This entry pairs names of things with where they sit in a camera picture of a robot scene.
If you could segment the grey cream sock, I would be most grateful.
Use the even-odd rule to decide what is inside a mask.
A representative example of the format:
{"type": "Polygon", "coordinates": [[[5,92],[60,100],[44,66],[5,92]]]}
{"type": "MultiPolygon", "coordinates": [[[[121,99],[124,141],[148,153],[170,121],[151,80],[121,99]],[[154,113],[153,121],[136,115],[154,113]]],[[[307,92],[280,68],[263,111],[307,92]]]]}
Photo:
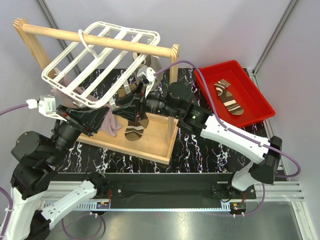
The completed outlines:
{"type": "MultiPolygon", "coordinates": [[[[133,52],[132,54],[133,60],[135,61],[139,55],[140,55],[139,53],[133,52]]],[[[163,66],[158,56],[147,55],[147,57],[142,61],[142,63],[138,66],[138,68],[133,72],[136,85],[137,86],[139,85],[140,81],[142,80],[142,76],[144,74],[150,73],[151,69],[154,70],[154,72],[158,72],[162,68],[163,66]]],[[[155,91],[162,79],[163,79],[163,73],[158,74],[155,77],[155,81],[150,91],[155,91]]]]}

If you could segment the wooden clothes rack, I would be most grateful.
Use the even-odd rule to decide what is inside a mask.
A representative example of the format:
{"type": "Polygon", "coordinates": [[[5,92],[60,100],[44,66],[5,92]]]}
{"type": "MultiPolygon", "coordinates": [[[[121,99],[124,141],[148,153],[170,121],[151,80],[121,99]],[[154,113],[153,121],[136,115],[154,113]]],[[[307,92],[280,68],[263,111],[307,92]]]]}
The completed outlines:
{"type": "MultiPolygon", "coordinates": [[[[96,21],[84,30],[73,32],[32,25],[23,18],[15,19],[13,25],[40,65],[41,78],[73,99],[79,107],[99,109],[109,104],[114,110],[119,107],[114,95],[121,86],[129,91],[128,78],[147,55],[170,60],[179,57],[177,44],[171,48],[159,46],[161,37],[151,30],[96,21]],[[139,56],[101,98],[91,100],[90,94],[129,53],[138,53],[139,56]],[[72,78],[68,86],[60,83],[65,75],[72,78]]],[[[166,165],[170,162],[178,122],[172,117],[152,113],[147,117],[149,125],[137,141],[127,140],[124,128],[115,137],[99,131],[90,137],[81,134],[77,140],[166,165]]]]}

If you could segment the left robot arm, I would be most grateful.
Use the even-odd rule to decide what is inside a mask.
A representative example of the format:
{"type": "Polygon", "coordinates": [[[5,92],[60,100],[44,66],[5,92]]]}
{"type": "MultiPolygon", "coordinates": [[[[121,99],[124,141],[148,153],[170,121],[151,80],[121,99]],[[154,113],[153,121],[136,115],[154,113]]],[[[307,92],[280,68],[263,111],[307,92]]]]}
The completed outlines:
{"type": "Polygon", "coordinates": [[[108,180],[91,172],[82,183],[53,206],[39,209],[39,202],[56,177],[56,168],[69,154],[81,134],[93,136],[100,130],[109,107],[91,109],[59,105],[51,137],[35,131],[19,136],[11,154],[18,161],[10,180],[9,205],[0,227],[2,240],[44,240],[57,222],[77,205],[91,198],[109,197],[108,180]]]}

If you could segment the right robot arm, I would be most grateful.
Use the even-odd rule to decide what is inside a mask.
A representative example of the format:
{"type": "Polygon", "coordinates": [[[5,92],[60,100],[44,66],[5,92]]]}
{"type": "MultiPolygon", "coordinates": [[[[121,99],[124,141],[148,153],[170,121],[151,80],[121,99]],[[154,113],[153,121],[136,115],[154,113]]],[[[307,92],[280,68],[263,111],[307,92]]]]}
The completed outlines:
{"type": "Polygon", "coordinates": [[[239,198],[248,187],[262,183],[273,184],[276,178],[282,140],[250,134],[234,125],[222,121],[209,109],[197,105],[193,94],[181,82],[169,85],[166,96],[147,93],[140,83],[121,100],[113,114],[135,123],[144,120],[148,113],[173,117],[177,126],[204,139],[221,143],[250,159],[250,163],[235,171],[228,183],[215,193],[223,198],[239,198]]]}

